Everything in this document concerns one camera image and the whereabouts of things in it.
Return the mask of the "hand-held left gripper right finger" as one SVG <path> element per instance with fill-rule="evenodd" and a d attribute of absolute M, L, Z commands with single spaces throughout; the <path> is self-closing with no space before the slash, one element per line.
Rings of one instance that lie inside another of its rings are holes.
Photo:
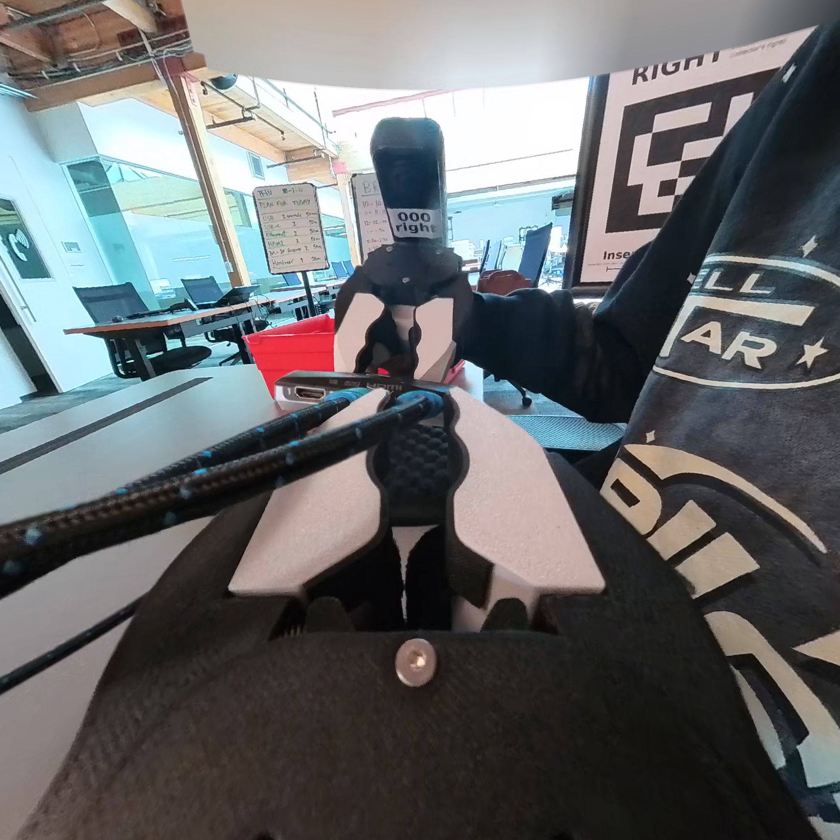
<path fill-rule="evenodd" d="M 450 393 L 453 629 L 478 631 L 500 601 L 533 619 L 545 595 L 595 595 L 606 582 L 539 443 L 461 389 Z"/>

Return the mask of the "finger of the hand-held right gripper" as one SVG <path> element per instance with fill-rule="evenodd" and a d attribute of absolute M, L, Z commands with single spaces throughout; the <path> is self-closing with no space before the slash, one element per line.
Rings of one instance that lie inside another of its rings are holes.
<path fill-rule="evenodd" d="M 389 359 L 389 311 L 370 292 L 356 293 L 334 329 L 334 370 L 344 374 L 376 374 Z"/>
<path fill-rule="evenodd" d="M 413 341 L 415 367 L 413 379 L 419 382 L 444 382 L 455 359 L 455 302 L 437 297 L 414 309 Z"/>

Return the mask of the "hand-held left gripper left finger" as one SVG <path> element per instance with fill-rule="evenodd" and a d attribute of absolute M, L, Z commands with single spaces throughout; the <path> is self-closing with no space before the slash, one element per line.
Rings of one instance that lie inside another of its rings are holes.
<path fill-rule="evenodd" d="M 383 493 L 369 449 L 275 489 L 228 592 L 309 597 L 383 540 Z"/>

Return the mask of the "red plastic bin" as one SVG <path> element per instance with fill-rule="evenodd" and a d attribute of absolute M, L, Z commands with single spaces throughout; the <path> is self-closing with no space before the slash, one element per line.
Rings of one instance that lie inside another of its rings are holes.
<path fill-rule="evenodd" d="M 415 308 L 397 306 L 388 308 L 385 316 L 389 322 L 389 359 L 384 362 L 384 368 L 379 373 L 403 376 L 413 380 L 415 360 L 413 357 L 413 341 L 410 332 L 413 329 Z M 317 316 L 295 324 L 261 332 L 248 337 L 246 342 L 273 397 L 273 385 L 284 375 L 293 371 L 327 371 L 334 370 L 334 329 L 335 321 L 332 316 Z M 457 381 L 463 362 L 454 362 L 444 382 L 452 385 Z M 373 391 L 345 391 L 345 392 L 383 392 Z"/>
<path fill-rule="evenodd" d="M 479 274 L 476 291 L 481 294 L 506 296 L 513 291 L 533 288 L 533 281 L 513 269 L 484 270 Z"/>

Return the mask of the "grey hdmi port adapter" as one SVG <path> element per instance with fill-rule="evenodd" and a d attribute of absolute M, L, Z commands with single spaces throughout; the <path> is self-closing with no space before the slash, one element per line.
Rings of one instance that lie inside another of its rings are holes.
<path fill-rule="evenodd" d="M 330 394 L 344 391 L 383 390 L 397 398 L 409 392 L 433 392 L 446 395 L 449 385 L 430 381 L 410 380 L 390 374 L 349 374 L 327 371 L 293 371 L 279 378 L 272 395 L 278 407 L 294 412 L 320 403 Z"/>

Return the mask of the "person's right forearm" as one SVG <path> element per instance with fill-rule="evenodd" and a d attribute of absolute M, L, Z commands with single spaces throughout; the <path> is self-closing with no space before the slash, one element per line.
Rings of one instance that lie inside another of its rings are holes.
<path fill-rule="evenodd" d="M 669 326 L 621 295 L 592 310 L 568 291 L 475 293 L 458 354 L 595 423 L 627 423 Z"/>

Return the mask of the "handwritten whiteboard on stand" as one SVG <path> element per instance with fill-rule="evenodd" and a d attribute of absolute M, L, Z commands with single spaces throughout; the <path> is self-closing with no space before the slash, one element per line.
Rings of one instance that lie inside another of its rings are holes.
<path fill-rule="evenodd" d="M 320 314 L 310 274 L 329 268 L 318 188 L 309 182 L 261 185 L 252 193 L 259 230 L 273 276 L 297 273 L 309 317 Z"/>
<path fill-rule="evenodd" d="M 371 253 L 393 245 L 392 229 L 375 173 L 357 173 L 350 177 L 360 257 L 365 262 Z"/>

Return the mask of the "black office chair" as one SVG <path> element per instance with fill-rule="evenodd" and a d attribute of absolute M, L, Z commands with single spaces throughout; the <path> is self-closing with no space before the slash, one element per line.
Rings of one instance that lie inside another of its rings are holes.
<path fill-rule="evenodd" d="M 539 284 L 552 231 L 553 225 L 549 223 L 530 228 L 524 236 L 518 273 L 525 279 L 526 288 L 535 288 Z"/>
<path fill-rule="evenodd" d="M 97 326 L 111 324 L 127 327 L 153 315 L 135 286 L 129 282 L 104 287 L 74 287 L 74 291 Z M 140 328 L 134 339 L 109 332 L 103 333 L 101 339 L 113 373 L 123 380 L 145 381 L 150 371 L 157 376 L 192 369 L 212 356 L 211 349 L 206 345 L 189 345 L 179 326 Z"/>
<path fill-rule="evenodd" d="M 213 276 L 184 278 L 182 284 L 189 301 L 198 310 L 209 310 L 220 308 L 216 305 L 219 298 L 225 294 Z M 237 348 L 237 353 L 228 356 L 220 362 L 223 364 L 251 364 L 253 361 L 243 355 L 245 348 L 245 336 L 267 329 L 268 321 L 263 318 L 265 314 L 261 306 L 254 306 L 248 310 L 237 310 L 233 314 L 225 314 L 204 318 L 201 322 L 221 322 L 230 317 L 236 317 L 235 324 L 227 325 L 221 329 L 204 333 L 204 338 L 210 343 L 231 343 Z"/>

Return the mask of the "wooden office desk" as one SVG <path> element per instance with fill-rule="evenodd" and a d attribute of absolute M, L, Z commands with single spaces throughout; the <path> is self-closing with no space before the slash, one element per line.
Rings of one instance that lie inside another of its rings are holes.
<path fill-rule="evenodd" d="M 316 305 L 327 306 L 334 302 L 341 287 L 340 282 L 316 285 L 310 290 L 297 287 L 258 295 L 231 306 L 206 310 L 180 310 L 174 313 L 153 312 L 141 318 L 108 321 L 90 326 L 65 329 L 66 335 L 87 335 L 105 341 L 122 341 L 132 360 L 139 378 L 146 382 L 157 375 L 143 349 L 148 333 L 177 329 L 187 339 L 219 329 L 235 329 L 234 342 L 243 364 L 254 364 L 254 359 L 245 343 L 245 336 L 255 332 L 253 321 L 258 308 L 288 305 L 293 310 L 307 307 L 314 314 Z"/>

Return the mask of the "fiducial marker board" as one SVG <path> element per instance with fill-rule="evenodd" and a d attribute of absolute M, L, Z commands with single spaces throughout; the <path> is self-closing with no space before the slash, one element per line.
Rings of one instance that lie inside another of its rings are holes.
<path fill-rule="evenodd" d="M 565 287 L 614 280 L 812 31 L 589 79 Z"/>

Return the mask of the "green phone sign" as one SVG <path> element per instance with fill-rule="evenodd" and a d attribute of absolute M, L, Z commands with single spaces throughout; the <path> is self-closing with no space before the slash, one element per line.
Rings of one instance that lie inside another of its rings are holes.
<path fill-rule="evenodd" d="M 1 239 L 11 265 L 22 280 L 47 280 L 52 275 L 16 203 L 1 197 Z"/>

